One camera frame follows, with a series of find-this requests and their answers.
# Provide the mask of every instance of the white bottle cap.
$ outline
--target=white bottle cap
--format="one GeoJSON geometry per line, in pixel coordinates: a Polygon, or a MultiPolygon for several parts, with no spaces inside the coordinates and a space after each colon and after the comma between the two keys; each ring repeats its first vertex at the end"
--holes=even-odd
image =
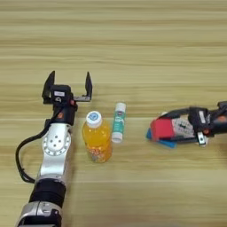
{"type": "Polygon", "coordinates": [[[117,103],[115,107],[115,111],[123,111],[125,112],[126,110],[126,104],[124,103],[117,103]]]}
{"type": "Polygon", "coordinates": [[[90,128],[97,128],[102,124],[102,116],[98,111],[91,111],[86,117],[86,122],[90,128]]]}
{"type": "MultiPolygon", "coordinates": [[[[122,111],[125,113],[126,111],[126,104],[124,103],[117,103],[115,107],[115,111],[122,111]]],[[[113,132],[112,133],[112,141],[116,144],[121,143],[123,140],[123,134],[121,132],[113,132]]]]}

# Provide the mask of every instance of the orange juice bottle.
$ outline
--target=orange juice bottle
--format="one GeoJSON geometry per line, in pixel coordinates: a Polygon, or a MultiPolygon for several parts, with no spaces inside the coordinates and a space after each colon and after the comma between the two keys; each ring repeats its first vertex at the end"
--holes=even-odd
{"type": "Polygon", "coordinates": [[[89,156],[95,162],[105,162],[112,154],[111,129],[100,112],[89,112],[82,127],[83,140],[89,156]]]}

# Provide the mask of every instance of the glue stick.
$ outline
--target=glue stick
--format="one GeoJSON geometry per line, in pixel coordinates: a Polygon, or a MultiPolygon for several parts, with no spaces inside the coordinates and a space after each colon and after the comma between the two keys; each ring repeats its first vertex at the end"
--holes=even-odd
{"type": "Polygon", "coordinates": [[[116,104],[112,132],[112,141],[116,144],[123,140],[125,111],[126,105],[124,103],[116,104]]]}

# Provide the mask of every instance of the table surface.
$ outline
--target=table surface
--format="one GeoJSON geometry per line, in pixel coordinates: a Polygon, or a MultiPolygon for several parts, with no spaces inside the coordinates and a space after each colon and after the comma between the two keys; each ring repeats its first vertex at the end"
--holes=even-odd
{"type": "MultiPolygon", "coordinates": [[[[175,150],[145,139],[161,112],[227,98],[226,11],[222,0],[1,0],[0,226],[14,226],[32,192],[14,153],[51,116],[41,93],[52,70],[77,95],[87,71],[94,86],[74,125],[66,227],[227,226],[226,136],[175,150]],[[127,104],[123,143],[107,163],[92,163],[84,117],[98,110],[112,121],[119,101],[127,104]]],[[[35,176],[41,141],[21,159],[35,176]]]]}

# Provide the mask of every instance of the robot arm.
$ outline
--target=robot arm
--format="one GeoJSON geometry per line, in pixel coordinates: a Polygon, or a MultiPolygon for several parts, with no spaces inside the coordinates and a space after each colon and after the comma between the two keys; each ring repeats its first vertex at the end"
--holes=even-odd
{"type": "Polygon", "coordinates": [[[53,104],[53,117],[47,120],[44,130],[37,136],[23,141],[16,152],[17,166],[22,179],[35,183],[29,202],[23,207],[16,227],[60,227],[62,206],[67,191],[67,170],[72,152],[71,133],[77,102],[91,101],[92,84],[87,75],[87,95],[74,97],[66,85],[54,85],[54,72],[43,89],[43,102],[53,104]],[[20,148],[43,136],[43,163],[37,179],[27,175],[20,165],[20,148]]]}
{"type": "Polygon", "coordinates": [[[151,131],[156,141],[206,145],[208,137],[227,133],[227,102],[218,103],[216,110],[189,107],[170,111],[152,122],[151,131]]]}

